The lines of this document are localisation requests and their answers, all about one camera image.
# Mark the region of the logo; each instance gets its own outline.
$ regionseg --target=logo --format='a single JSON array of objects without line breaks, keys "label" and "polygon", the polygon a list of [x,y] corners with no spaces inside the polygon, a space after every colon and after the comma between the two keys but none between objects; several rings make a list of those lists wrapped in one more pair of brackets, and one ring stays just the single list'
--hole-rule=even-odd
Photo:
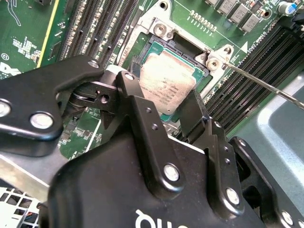
[{"label": "logo", "polygon": [[[136,219],[135,222],[135,228],[141,228],[142,227],[142,222],[146,220],[147,222],[150,223],[151,228],[162,228],[162,220],[157,219],[157,222],[155,223],[154,220],[149,216],[143,214],[140,210],[136,210],[136,214],[138,214],[138,218]],[[172,223],[167,222],[167,227],[163,228],[172,228]]]},{"label": "logo", "polygon": [[2,62],[0,62],[0,71],[5,74],[13,75],[13,76],[21,74],[21,72],[18,69],[10,68],[9,65],[7,65],[6,63],[2,63]]}]

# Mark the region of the ram slot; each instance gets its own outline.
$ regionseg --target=ram slot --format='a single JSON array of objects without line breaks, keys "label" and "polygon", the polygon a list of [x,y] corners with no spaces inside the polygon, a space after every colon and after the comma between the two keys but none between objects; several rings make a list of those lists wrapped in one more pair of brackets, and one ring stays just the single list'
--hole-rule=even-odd
[{"label": "ram slot", "polygon": [[[273,45],[279,40],[281,36],[284,35],[284,31],[281,29],[274,29],[270,34],[269,37],[262,40],[262,43],[258,45],[258,48],[255,48],[255,50],[247,56],[247,58],[241,63],[239,68],[247,71],[249,69],[252,69],[257,62],[264,56],[266,53],[272,48]],[[210,99],[210,101],[207,103],[206,107],[208,108],[209,112],[213,112],[218,106],[219,102],[225,99],[226,96],[228,96],[234,88],[238,84],[242,84],[245,81],[245,77],[242,75],[234,72],[227,82],[216,91],[215,95]]]},{"label": "ram slot", "polygon": [[78,47],[77,44],[81,35],[81,29],[86,21],[93,2],[94,0],[79,1],[67,32],[60,60],[73,56],[75,49]]},{"label": "ram slot", "polygon": [[[304,63],[303,53],[304,46],[277,26],[241,63],[240,68],[273,86],[279,86]],[[234,72],[206,108],[229,132],[251,115],[269,94],[268,90]]]},{"label": "ram slot", "polygon": [[[288,75],[292,74],[293,71],[295,69],[297,69],[301,64],[303,64],[304,62],[304,54],[302,54],[298,60],[300,60],[299,62],[294,62],[285,72],[284,75],[285,77],[281,77],[278,78],[275,82],[274,82],[274,86],[279,86],[287,77]],[[251,110],[255,110],[259,104],[265,99],[267,98],[271,92],[267,89],[262,89],[263,92],[261,92],[261,94],[254,99],[254,102],[251,103],[251,105],[248,108],[245,108],[242,112],[242,114],[240,114],[239,116],[236,116],[236,118],[234,118],[234,120],[230,120],[230,123],[227,127],[227,132],[231,131],[238,123],[240,123],[244,118],[248,117],[248,115],[252,112]]]},{"label": "ram slot", "polygon": [[[285,50],[286,45],[290,45],[292,40],[284,40],[284,42],[280,43],[276,49],[276,53],[282,53]],[[272,63],[274,61],[276,55],[264,55],[263,59],[264,61],[260,65],[255,65],[255,67],[252,67],[249,71],[253,75],[259,76],[259,78],[265,82],[269,81],[269,78],[263,77],[265,74],[262,74],[265,71],[265,65],[268,65],[268,63]],[[233,95],[229,97],[229,99],[226,99],[226,102],[223,104],[223,109],[221,109],[220,112],[226,112],[231,106],[234,105],[234,103],[243,96],[244,93],[247,95],[250,94],[252,91],[247,90],[254,84],[250,79],[244,78],[242,83],[239,83],[234,91]],[[214,113],[214,116],[220,115],[219,110]]]},{"label": "ram slot", "polygon": [[90,56],[96,59],[97,61],[99,60],[100,57],[97,55],[97,53],[99,51],[100,52],[102,51],[103,45],[106,43],[104,42],[104,37],[106,37],[107,33],[111,32],[110,25],[113,21],[113,18],[119,16],[118,11],[116,11],[117,9],[119,9],[119,5],[118,5],[119,2],[120,2],[119,0],[113,0],[111,2],[110,9],[107,11],[107,17],[94,39],[90,51]]},{"label": "ram slot", "polygon": [[104,25],[105,19],[107,17],[107,12],[108,12],[110,6],[111,6],[111,0],[105,0],[103,9],[102,9],[102,14],[101,14],[99,20],[97,21],[96,26],[94,28],[93,27],[91,28],[94,30],[94,32],[92,34],[90,34],[92,36],[89,37],[90,38],[89,41],[88,42],[86,41],[84,44],[84,46],[86,45],[86,50],[82,51],[81,54],[89,55],[89,53],[91,52],[92,46],[97,41],[96,40],[97,34],[100,32],[102,26]]},{"label": "ram slot", "polygon": [[[292,62],[292,65],[296,65],[298,63],[297,59],[302,55],[300,45],[295,45],[292,49],[285,50],[282,54],[286,54],[285,58],[280,61],[276,61],[272,66],[269,66],[269,70],[265,72],[266,77],[263,78],[263,81],[273,85],[278,86],[284,79],[286,79],[289,74],[286,71],[290,68],[284,65],[285,61]],[[233,119],[230,119],[228,116],[232,113],[238,113],[239,116],[243,116],[243,113],[246,113],[252,109],[255,109],[261,100],[260,95],[264,92],[264,88],[261,88],[257,84],[252,83],[251,87],[248,89],[248,93],[245,93],[244,96],[240,97],[237,100],[236,105],[229,112],[221,117],[221,123],[226,126],[233,126],[231,123],[234,122]]]},{"label": "ram slot", "polygon": [[126,1],[123,9],[121,10],[121,13],[119,15],[119,18],[117,19],[117,23],[116,23],[116,27],[113,28],[114,30],[111,32],[109,38],[108,38],[108,47],[111,48],[104,48],[103,52],[101,53],[100,56],[104,56],[101,64],[103,67],[106,67],[106,65],[109,62],[109,59],[111,58],[115,47],[118,44],[118,41],[120,40],[126,26],[127,23],[130,20],[130,17],[135,9],[135,7],[137,6],[138,0],[133,0],[133,1]]},{"label": "ram slot", "polygon": [[74,55],[81,55],[86,53],[88,43],[91,41],[97,23],[99,22],[101,15],[103,14],[103,7],[105,5],[105,1],[106,0],[98,0],[94,2],[94,5],[91,10],[92,13],[88,17],[88,20],[82,28],[82,34],[78,42],[78,48],[75,51]]}]

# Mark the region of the motherboard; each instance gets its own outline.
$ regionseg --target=motherboard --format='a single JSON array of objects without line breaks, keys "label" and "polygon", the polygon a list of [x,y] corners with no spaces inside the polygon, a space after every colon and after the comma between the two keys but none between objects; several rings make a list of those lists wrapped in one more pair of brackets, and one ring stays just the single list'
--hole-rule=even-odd
[{"label": "motherboard", "polygon": [[[271,95],[217,58],[274,86],[304,68],[304,46],[280,24],[302,0],[0,0],[0,78],[77,56],[118,65],[140,81],[169,134],[190,90],[233,132]],[[61,153],[100,145],[99,110],[65,121]]]}]

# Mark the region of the black plastic bracket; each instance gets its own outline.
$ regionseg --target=black plastic bracket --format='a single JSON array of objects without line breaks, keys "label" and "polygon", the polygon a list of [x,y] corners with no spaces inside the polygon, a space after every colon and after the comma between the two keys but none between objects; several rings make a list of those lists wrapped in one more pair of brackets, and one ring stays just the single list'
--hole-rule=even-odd
[{"label": "black plastic bracket", "polygon": [[232,146],[221,125],[211,119],[199,93],[192,90],[179,109],[183,137],[209,157],[207,197],[212,209],[224,219],[244,213],[244,200]]},{"label": "black plastic bracket", "polygon": [[[10,106],[10,112],[0,117],[0,150],[35,157],[52,153],[72,91],[82,83],[98,80],[104,72],[90,61],[90,57],[77,56],[2,80],[0,100]],[[37,113],[50,116],[52,125],[47,129],[34,127],[30,118]]]},{"label": "black plastic bracket", "polygon": [[[144,99],[138,80],[131,73],[120,72],[115,82],[120,106],[103,134],[103,143],[131,131],[147,188],[158,198],[175,198],[183,190],[186,180],[154,103]],[[168,179],[164,171],[166,165],[178,171],[178,180]]]},{"label": "black plastic bracket", "polygon": [[245,207],[233,147],[226,142],[224,129],[218,122],[209,119],[205,127],[193,145],[203,149],[209,157],[208,202],[223,218],[240,216]]},{"label": "black plastic bracket", "polygon": [[267,227],[300,227],[301,213],[290,201],[249,144],[233,137],[244,198]]}]

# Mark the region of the dimm slot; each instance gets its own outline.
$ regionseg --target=dimm slot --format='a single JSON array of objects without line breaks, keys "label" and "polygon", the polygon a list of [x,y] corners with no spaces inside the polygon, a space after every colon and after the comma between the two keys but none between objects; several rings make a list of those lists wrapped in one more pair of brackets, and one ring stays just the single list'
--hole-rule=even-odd
[{"label": "dimm slot", "polygon": [[90,56],[95,58],[96,61],[98,61],[98,58],[96,58],[96,53],[100,49],[103,38],[105,37],[105,34],[110,27],[110,23],[113,20],[113,16],[116,13],[116,9],[118,8],[118,3],[119,3],[119,0],[114,0],[113,1],[113,3],[110,6],[110,9],[107,11],[106,20],[103,23],[102,28],[98,32],[97,36],[95,37],[93,47],[92,47],[91,52],[90,52]]},{"label": "dimm slot", "polygon": [[[299,47],[300,47],[300,45],[294,46],[294,48],[292,50],[286,50],[287,54],[289,53],[289,56],[286,56],[286,58],[283,58],[280,61],[276,62],[275,64],[273,64],[274,66],[269,66],[269,69],[273,69],[273,70],[268,71],[268,73],[266,74],[266,77],[263,79],[263,81],[265,81],[269,84],[272,84],[273,86],[277,86],[278,82],[283,80],[282,78],[286,78],[288,75],[286,75],[285,72],[283,72],[283,75],[286,75],[286,76],[284,76],[282,78],[277,78],[276,75],[278,75],[280,73],[280,71],[282,71],[285,68],[284,62],[286,60],[289,59],[289,62],[293,61],[294,58],[290,59],[290,57],[295,56],[295,53],[297,52],[296,50],[298,50],[298,52],[301,50]],[[237,105],[235,105],[234,108],[231,109],[229,112],[230,113],[240,112],[240,110],[237,110],[237,109],[242,109],[243,107],[246,107],[246,105],[249,105],[249,107],[247,107],[246,109],[254,108],[252,103],[256,103],[256,97],[259,97],[259,94],[261,93],[262,90],[264,90],[264,89],[261,88],[259,85],[252,84],[248,94],[246,94],[246,96],[242,97],[241,101]],[[231,122],[230,118],[226,114],[224,114],[222,117],[223,118],[222,118],[221,123],[223,125],[227,125],[227,124],[229,124],[229,122]]]},{"label": "dimm slot", "polygon": [[[241,63],[240,68],[278,86],[304,61],[303,50],[304,47],[284,29],[276,27]],[[257,109],[270,94],[251,80],[237,76],[234,72],[228,83],[206,105],[210,115],[220,121],[227,132]]]},{"label": "dimm slot", "polygon": [[89,53],[91,52],[93,44],[97,41],[97,39],[95,37],[100,32],[100,29],[101,29],[101,27],[104,24],[105,17],[107,15],[107,12],[108,12],[109,7],[111,5],[110,3],[111,3],[111,0],[105,0],[104,5],[103,5],[103,12],[101,14],[101,17],[99,18],[99,20],[97,22],[97,25],[96,25],[96,27],[94,29],[94,32],[93,32],[93,34],[91,36],[90,41],[86,43],[87,48],[86,48],[85,52],[83,52],[82,54],[89,55]]},{"label": "dimm slot", "polygon": [[[263,81],[271,84],[273,82],[273,77],[276,76],[275,75],[276,70],[278,70],[280,68],[280,66],[284,65],[283,64],[284,61],[281,60],[280,62],[276,62],[275,64],[273,64],[273,66],[267,64],[268,61],[262,61],[262,63],[264,63],[264,64],[262,64],[262,65],[264,65],[264,67],[263,67],[264,70],[262,71],[262,74],[265,75],[265,77],[261,77],[261,75],[257,71],[255,71],[255,74],[257,76],[259,76],[259,78],[261,78]],[[271,73],[269,74],[269,73],[265,72],[265,69],[274,69],[274,70],[271,70]],[[231,97],[229,98],[229,100],[230,101],[233,100],[233,102],[231,102],[231,103],[229,102],[228,104],[227,103],[223,104],[222,107],[226,107],[223,110],[223,114],[224,113],[226,113],[226,114],[231,113],[233,111],[236,111],[236,108],[240,108],[240,107],[245,106],[245,104],[242,104],[240,106],[241,102],[239,101],[239,99],[242,100],[242,99],[246,98],[246,100],[247,100],[246,103],[248,103],[249,101],[251,101],[250,98],[253,97],[258,91],[260,91],[260,89],[261,89],[261,87],[257,86],[252,81],[247,82],[246,83],[246,88],[243,88],[242,90],[239,91],[239,94],[241,94],[241,95],[239,95],[237,93],[234,93],[234,95],[232,95],[232,98]],[[221,114],[219,113],[219,111],[217,111],[216,114],[214,114],[214,116],[216,118],[218,116],[221,116]]]},{"label": "dimm slot", "polygon": [[92,24],[94,21],[96,21],[98,11],[103,2],[104,2],[104,0],[98,0],[93,3],[92,8],[90,9],[90,12],[92,12],[92,13],[90,13],[88,20],[86,20],[85,25],[82,27],[82,34],[79,38],[79,42],[77,45],[78,47],[77,47],[74,55],[81,54],[81,51],[83,50],[84,45],[85,45],[85,41],[88,39],[88,37],[90,35],[90,30],[91,30]]},{"label": "dimm slot", "polygon": [[70,23],[70,28],[67,33],[60,60],[72,56],[80,36],[80,30],[88,14],[88,8],[90,8],[90,5],[93,1],[94,0],[82,0],[79,2],[76,13],[74,14],[72,19],[72,23]]},{"label": "dimm slot", "polygon": [[[284,51],[284,46],[285,45],[288,45],[288,42],[291,43],[292,41],[291,40],[284,40],[285,42],[282,42],[279,44],[279,47],[277,48],[277,53],[281,53]],[[276,57],[276,55],[273,55],[273,56],[267,56],[267,55],[264,55],[263,57],[266,57],[266,59],[264,61],[262,61],[262,64],[261,65],[256,65],[255,68],[251,68],[251,72],[253,72],[253,75],[255,75],[256,77],[260,78],[261,80],[265,81],[265,82],[268,82],[268,79],[267,78],[263,78],[263,75],[264,74],[261,74],[265,71],[265,68],[264,66],[267,65],[267,63],[271,63],[273,62],[273,59]],[[244,82],[243,83],[240,83],[238,84],[238,86],[236,86],[234,89],[234,93],[233,95],[222,105],[222,107],[225,107],[226,105],[229,105],[229,106],[232,106],[237,99],[239,99],[244,93],[247,92],[248,88],[251,87],[251,85],[254,85],[255,83],[252,82],[250,79],[248,78],[244,78]],[[227,108],[222,108],[220,111],[221,112],[225,112]],[[214,113],[214,116],[217,116],[219,115],[219,110],[217,112]]]},{"label": "dimm slot", "polygon": [[[277,80],[277,82],[275,83],[274,86],[280,85],[288,77],[288,75],[290,75],[297,67],[300,66],[300,64],[302,64],[304,62],[304,54],[299,59],[300,59],[300,61],[298,63],[294,63],[293,65],[291,65],[289,67],[289,70],[285,73],[286,77],[284,77],[284,78],[278,78],[278,80]],[[264,91],[262,92],[262,94],[255,100],[255,102],[248,109],[253,110],[254,107],[258,108],[258,105],[265,98],[267,98],[267,96],[269,96],[270,94],[271,94],[270,91],[264,89]],[[240,115],[239,117],[237,117],[234,121],[230,122],[229,126],[226,128],[226,131],[230,132],[238,123],[240,123],[244,118],[246,118],[248,114],[249,114],[249,112],[244,112],[242,115]]]},{"label": "dimm slot", "polygon": [[111,37],[111,40],[114,38],[114,41],[112,41],[112,43],[111,43],[112,48],[108,49],[107,53],[105,54],[105,58],[102,62],[103,67],[106,67],[106,65],[108,64],[109,59],[111,58],[111,56],[115,50],[115,47],[118,44],[118,41],[121,38],[121,36],[124,32],[124,29],[127,26],[135,7],[137,6],[137,3],[138,3],[138,0],[134,0],[131,4],[128,1],[128,3],[127,3],[128,8],[124,10],[124,11],[127,11],[128,13],[126,13],[126,14],[123,13],[123,15],[124,15],[123,19],[121,19],[121,18],[119,19],[119,21],[122,21],[122,23],[120,24],[120,27],[119,27],[120,29],[118,30],[118,32],[115,32]]},{"label": "dimm slot", "polygon": [[105,53],[108,51],[108,47],[112,48],[112,38],[113,35],[116,34],[116,30],[118,28],[118,26],[120,25],[121,19],[124,15],[124,12],[128,6],[130,0],[125,0],[121,5],[120,5],[120,9],[118,9],[119,11],[119,16],[116,18],[116,22],[114,23],[114,26],[111,28],[111,32],[108,35],[108,38],[106,39],[106,44],[104,45],[104,48],[101,52],[97,52],[95,53],[95,55],[99,56],[98,62],[102,65],[102,62],[105,58]]},{"label": "dimm slot", "polygon": [[[251,69],[255,63],[263,57],[268,50],[271,49],[271,47],[279,40],[278,38],[283,35],[283,31],[279,29],[274,29],[272,33],[270,34],[270,37],[266,39],[263,39],[261,43],[258,45],[257,48],[254,49],[252,53],[241,63],[239,68],[247,71]],[[215,95],[209,100],[209,102],[206,104],[206,107],[208,108],[209,112],[212,112],[217,106],[219,105],[219,100],[222,100],[225,98],[225,96],[229,95],[231,91],[235,88],[236,85],[244,81],[244,77],[236,72],[232,73],[228,79],[228,81],[215,93]]]},{"label": "dimm slot", "polygon": [[71,12],[71,22],[69,23],[69,27],[67,29],[67,32],[65,34],[65,38],[63,40],[63,45],[60,49],[60,55],[58,55],[58,59],[59,60],[62,60],[63,59],[63,56],[64,56],[64,53],[67,51],[67,40],[70,38],[71,36],[71,32],[73,31],[73,26],[75,24],[75,20],[76,20],[76,16],[75,14],[78,13],[79,11],[79,8],[81,6],[81,4],[83,3],[83,0],[76,0],[75,4],[74,4],[74,7],[73,7],[73,10]]},{"label": "dimm slot", "polygon": [[88,6],[86,10],[84,11],[84,16],[81,18],[78,30],[77,30],[77,40],[75,40],[75,43],[73,43],[72,48],[70,50],[70,56],[76,56],[77,55],[77,49],[79,48],[79,44],[81,40],[83,39],[84,33],[86,33],[85,30],[85,24],[90,19],[92,12],[94,11],[94,4],[97,1],[90,0],[88,1]]}]

